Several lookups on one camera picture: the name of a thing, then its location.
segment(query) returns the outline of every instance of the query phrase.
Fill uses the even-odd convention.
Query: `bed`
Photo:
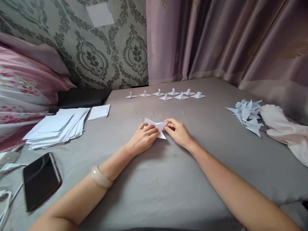
[[[191,88],[207,97],[158,100],[157,96],[125,98],[129,91],[139,95],[177,92]],[[30,163],[52,152],[63,184],[41,207],[26,213],[23,191],[13,203],[7,230],[27,230],[59,197],[129,141],[138,125],[149,118],[162,122],[176,118],[194,139],[277,205],[308,199],[308,168],[286,145],[261,131],[261,139],[245,129],[232,112],[242,99],[257,101],[219,78],[165,83],[137,89],[114,90],[107,118],[87,121],[84,134],[65,145],[46,150],[21,151],[19,163]],[[241,225],[218,197],[197,162],[164,132],[153,146],[131,161],[106,196],[82,223],[80,230],[124,230],[132,228],[182,228],[194,230],[240,230]],[[15,191],[22,181],[21,169],[0,181]]]

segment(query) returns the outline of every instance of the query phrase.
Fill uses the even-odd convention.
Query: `finger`
[[[169,127],[164,127],[164,129],[166,130],[166,132],[169,134],[169,135],[171,135],[174,131],[171,129],[171,128],[169,128]]]
[[[144,126],[148,126],[148,123],[142,123],[142,124],[140,124],[138,130],[143,129]]]
[[[158,132],[158,128],[151,128],[150,130],[146,131],[145,133],[147,135],[151,135],[151,134],[153,134],[155,132]]]
[[[166,127],[169,127],[171,129],[173,128],[173,130],[175,129],[174,124],[171,124],[171,123],[170,124],[166,124]]]
[[[150,139],[153,139],[152,144],[154,143],[154,141],[156,140],[156,138],[157,138],[159,135],[160,135],[160,132],[157,131],[157,132],[152,133],[152,134],[149,136]]]
[[[179,121],[177,121],[176,119],[165,119],[164,122],[169,122],[169,123],[172,123],[175,127],[180,124]]]
[[[152,128],[155,128],[155,126],[152,125],[152,124],[149,124],[149,125],[146,126],[143,130],[146,132],[146,131],[148,131],[148,130],[150,130],[150,129],[152,129]]]

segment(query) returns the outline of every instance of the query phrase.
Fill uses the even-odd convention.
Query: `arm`
[[[158,129],[147,123],[140,124],[131,140],[102,163],[98,169],[113,181],[138,154],[149,149],[159,136]],[[76,230],[94,207],[104,197],[107,189],[98,186],[87,174],[63,197],[58,199],[30,228],[30,231]]]
[[[248,230],[301,230],[273,202],[198,145],[184,124],[165,121],[170,122],[165,130],[196,159],[227,208]]]

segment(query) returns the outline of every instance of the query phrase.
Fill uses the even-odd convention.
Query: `purple curtain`
[[[220,77],[308,124],[308,2],[147,0],[149,84]]]

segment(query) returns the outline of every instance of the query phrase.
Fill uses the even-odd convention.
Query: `forearm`
[[[187,149],[230,212],[248,230],[301,230],[274,203],[201,146],[193,143]]]
[[[113,181],[133,158],[134,155],[127,152],[125,147],[122,147],[102,163],[98,169],[103,176]],[[61,230],[75,229],[101,201],[106,191],[107,189],[98,186],[91,175],[87,174],[70,191],[57,200],[33,225],[31,230],[41,230],[42,224],[46,222],[49,223],[47,227],[50,230],[54,230],[54,225],[59,224],[59,222],[64,223],[67,227],[63,227]]]

